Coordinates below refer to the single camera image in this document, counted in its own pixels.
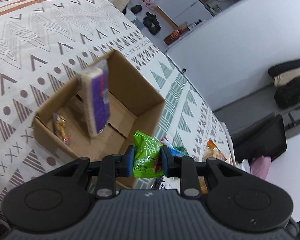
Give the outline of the blue snack packet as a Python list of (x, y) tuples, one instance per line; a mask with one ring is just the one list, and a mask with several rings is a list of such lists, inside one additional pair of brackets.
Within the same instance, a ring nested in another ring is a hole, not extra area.
[(177, 148), (168, 147), (168, 149), (171, 155), (185, 155), (185, 156), (189, 155), (186, 148), (184, 148), (183, 146), (179, 146)]

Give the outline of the hanging dark clothes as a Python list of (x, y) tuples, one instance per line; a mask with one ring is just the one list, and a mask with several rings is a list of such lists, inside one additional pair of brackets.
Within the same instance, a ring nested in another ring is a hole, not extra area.
[(276, 87), (274, 100), (281, 109), (300, 102), (300, 59), (274, 65), (268, 74)]

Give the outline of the red oil bottle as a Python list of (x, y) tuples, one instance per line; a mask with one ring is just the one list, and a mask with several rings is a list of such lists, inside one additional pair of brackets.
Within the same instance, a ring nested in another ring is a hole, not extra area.
[(175, 29), (164, 39), (164, 43), (168, 46), (171, 45), (181, 37), (183, 32), (183, 29)]

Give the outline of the pink cloth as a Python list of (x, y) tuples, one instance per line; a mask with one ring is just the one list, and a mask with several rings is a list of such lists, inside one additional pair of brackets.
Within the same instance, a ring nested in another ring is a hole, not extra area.
[(250, 174), (265, 180), (271, 165), (271, 157), (260, 156), (250, 164)]

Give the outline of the green snack bag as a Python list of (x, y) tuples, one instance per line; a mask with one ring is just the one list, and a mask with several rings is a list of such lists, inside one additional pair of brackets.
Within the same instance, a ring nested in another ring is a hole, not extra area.
[(163, 144), (141, 131), (136, 131), (134, 133), (134, 146), (134, 177), (158, 178), (163, 176), (162, 157), (160, 155)]

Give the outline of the purple cracker pack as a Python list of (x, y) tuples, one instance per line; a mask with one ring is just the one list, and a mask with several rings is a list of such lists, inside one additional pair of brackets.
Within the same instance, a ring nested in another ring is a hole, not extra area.
[(110, 118), (109, 69), (107, 60), (100, 60), (80, 75), (81, 98), (89, 137), (96, 138)]

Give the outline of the patterned bed blanket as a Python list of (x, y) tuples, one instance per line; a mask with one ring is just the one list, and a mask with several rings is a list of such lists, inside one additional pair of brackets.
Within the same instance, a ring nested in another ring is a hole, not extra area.
[(6, 193), (62, 165), (33, 138), (35, 111), (108, 51), (165, 98), (157, 139), (202, 160), (212, 140), (234, 162), (225, 124), (168, 58), (108, 0), (0, 0), (0, 222)]

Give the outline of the white kitchen cabinet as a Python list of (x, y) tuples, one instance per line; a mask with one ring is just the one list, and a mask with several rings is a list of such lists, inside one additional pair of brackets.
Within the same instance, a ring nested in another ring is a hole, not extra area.
[(203, 22), (213, 18), (202, 0), (157, 0), (157, 6), (176, 24)]

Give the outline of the orange cracker pack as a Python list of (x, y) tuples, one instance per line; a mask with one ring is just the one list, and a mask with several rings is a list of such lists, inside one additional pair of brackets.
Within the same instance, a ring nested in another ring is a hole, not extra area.
[[(206, 150), (203, 154), (202, 162), (205, 163), (208, 158), (216, 158), (221, 161), (227, 161), (227, 157), (221, 152), (221, 150), (215, 145), (212, 140), (209, 140), (206, 144)], [(202, 194), (207, 194), (209, 191), (204, 177), (198, 177), (198, 179)]]

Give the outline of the water bottle pack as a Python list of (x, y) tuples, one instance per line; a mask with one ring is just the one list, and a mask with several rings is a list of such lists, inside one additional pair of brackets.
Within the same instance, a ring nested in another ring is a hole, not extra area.
[(154, 10), (157, 7), (157, 1), (158, 0), (142, 0), (144, 5), (152, 10)]

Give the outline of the black chair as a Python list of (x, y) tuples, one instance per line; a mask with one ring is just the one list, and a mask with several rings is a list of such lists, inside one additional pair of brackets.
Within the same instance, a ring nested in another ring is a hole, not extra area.
[(275, 160), (287, 149), (283, 117), (275, 112), (233, 134), (236, 161), (264, 156)]

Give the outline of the red snack packet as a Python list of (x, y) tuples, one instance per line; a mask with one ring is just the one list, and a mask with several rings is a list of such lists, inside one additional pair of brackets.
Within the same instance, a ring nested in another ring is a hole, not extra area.
[(172, 144), (168, 141), (166, 137), (163, 137), (161, 142), (166, 145), (167, 147), (173, 148)]

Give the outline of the yellow snack packet in box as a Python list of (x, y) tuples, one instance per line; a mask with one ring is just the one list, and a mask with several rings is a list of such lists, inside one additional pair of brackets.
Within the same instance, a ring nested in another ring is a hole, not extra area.
[(54, 113), (52, 116), (52, 123), (54, 134), (59, 137), (62, 142), (69, 146), (71, 144), (71, 139), (68, 136), (66, 129), (65, 117), (63, 115)]

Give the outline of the brown cardboard box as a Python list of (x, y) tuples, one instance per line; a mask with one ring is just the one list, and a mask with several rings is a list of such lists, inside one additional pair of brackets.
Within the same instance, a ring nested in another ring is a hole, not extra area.
[[(32, 122), (34, 138), (53, 155), (62, 153), (72, 159), (88, 157), (99, 161), (106, 155), (123, 154), (134, 144), (135, 131), (154, 136), (165, 100), (142, 74), (117, 50), (101, 57), (109, 67), (108, 98), (109, 124), (103, 132), (91, 139), (84, 119), (84, 105), (79, 77), (64, 84), (36, 112)], [(53, 132), (52, 116), (65, 116), (70, 136), (66, 145)]]

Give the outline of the white crumpled cloth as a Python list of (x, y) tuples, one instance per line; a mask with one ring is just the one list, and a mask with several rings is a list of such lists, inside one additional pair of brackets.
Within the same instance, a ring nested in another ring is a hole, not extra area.
[(250, 173), (250, 164), (248, 159), (243, 159), (243, 161), (238, 164), (237, 167), (244, 172)]

